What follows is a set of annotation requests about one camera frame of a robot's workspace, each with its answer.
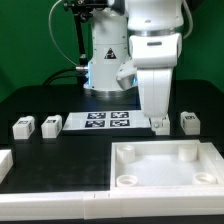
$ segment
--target cable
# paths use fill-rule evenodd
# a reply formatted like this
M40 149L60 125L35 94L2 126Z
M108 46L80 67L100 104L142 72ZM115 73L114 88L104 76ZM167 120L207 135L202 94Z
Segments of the cable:
M77 78L77 77L79 77L79 76L78 76L78 75L77 75L77 76L76 76L76 75L67 75L67 76L55 77L55 78L51 79L51 80L46 84L46 86L49 86L53 81L58 80L58 79Z
M194 21L193 21L193 18L192 18L192 15L191 15L191 11L188 7L188 4L186 2L186 0L183 1L183 5L184 5L184 9L187 13L187 17L188 17L188 21L189 21L189 29L188 29L188 32L184 35L184 39L188 38L192 31L193 31L193 28L194 28Z
M63 51L61 50L61 48L58 46L55 38L54 38L54 34L53 34L53 31L52 31L52 16L53 16L53 13L54 13L54 10L55 8L62 2L63 0L58 0L54 5L53 7L51 8L51 11L50 11L50 14L49 14L49 18L48 18L48 27L49 27L49 32L50 32L50 36L51 36L51 39L55 45L55 47L57 48L57 50L62 54L62 56L64 58L66 58L69 62L71 62L73 65L77 66L77 64L75 62L73 62L69 57L67 57Z
M68 69L62 69L58 72L55 72L53 75L51 75L49 78L47 78L44 82L43 82L43 86L46 86L48 85L49 82L51 82L52 79L54 79L55 77L63 74L63 73L66 73L66 72L71 72L71 71L76 71L75 68L68 68Z

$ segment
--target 3d printed part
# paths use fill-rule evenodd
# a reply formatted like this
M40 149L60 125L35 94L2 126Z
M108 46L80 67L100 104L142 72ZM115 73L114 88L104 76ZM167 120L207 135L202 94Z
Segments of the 3d printed part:
M43 138L57 138L62 129L62 117L60 115L48 117L41 125Z
M196 144L180 145L178 150L179 160L183 162L193 162L197 160L198 149Z
M193 176L193 184L209 185L216 184L216 177L209 173L196 173Z
M181 113L181 127L186 135L200 135L201 122L195 113Z
M14 139L28 139L35 130L34 122L31 116L21 117L13 126Z
M135 148L133 145L117 147L117 161L121 164L128 164L135 161Z
M118 187L134 187L138 184L138 178L132 175L122 175L116 180Z

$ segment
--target small white part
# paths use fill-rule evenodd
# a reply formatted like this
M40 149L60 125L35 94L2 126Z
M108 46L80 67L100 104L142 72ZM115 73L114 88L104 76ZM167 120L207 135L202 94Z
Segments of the small white part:
M117 161L129 164L135 161L135 147L133 145L119 145L117 147Z
M34 122L32 116L21 117L13 126L14 139L28 139L35 130Z
M109 6L113 6L114 5L114 0L107 0L107 4Z
M196 173L193 176L193 184L195 185L209 185L217 184L217 179L210 173Z
M133 175L122 175L116 180L117 187L134 187L138 185L138 178Z
M62 117L50 116L41 125L43 138L57 138L62 129Z
M13 166L11 150L0 150L0 184Z
M201 122L195 113L181 113L180 122L186 135L200 135Z
M178 158L183 162L196 161L198 148L196 144L180 145L178 148Z
M163 118L151 118L152 131L156 135L170 135L170 119L166 115Z

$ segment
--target black cable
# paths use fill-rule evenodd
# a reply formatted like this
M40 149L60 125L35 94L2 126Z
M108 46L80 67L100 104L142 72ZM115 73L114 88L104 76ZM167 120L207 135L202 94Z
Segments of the black cable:
M83 75L67 75L67 76L54 77L46 84L46 86L50 85L53 81L55 81L57 79L77 78L80 76L83 76Z
M71 71L76 71L76 68L67 68L67 69L62 69L58 72L55 72L53 75L51 75L49 78L47 78L44 82L43 82L43 86L46 86L48 85L48 83L54 78L54 77L57 77L63 73L66 73L66 72L71 72Z

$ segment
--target black table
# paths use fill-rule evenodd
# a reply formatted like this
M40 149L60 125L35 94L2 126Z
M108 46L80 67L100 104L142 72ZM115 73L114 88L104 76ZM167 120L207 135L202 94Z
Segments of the black table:
M173 82L169 106L170 136L155 136L148 128L62 131L55 140L44 140L41 136L41 124L48 116L59 114L64 123L69 112L137 109L140 109L138 96L113 100L94 98L85 96L75 85L18 89L0 104L0 149L11 148L14 159L14 167L0 185L0 193L109 190L112 142L199 139L212 142L224 155L224 94L211 83L199 80ZM183 111L198 115L200 136L184 134L180 127ZM29 140L15 141L13 124L20 117L29 115L35 117L36 130ZM223 218L149 217L52 223L223 223Z

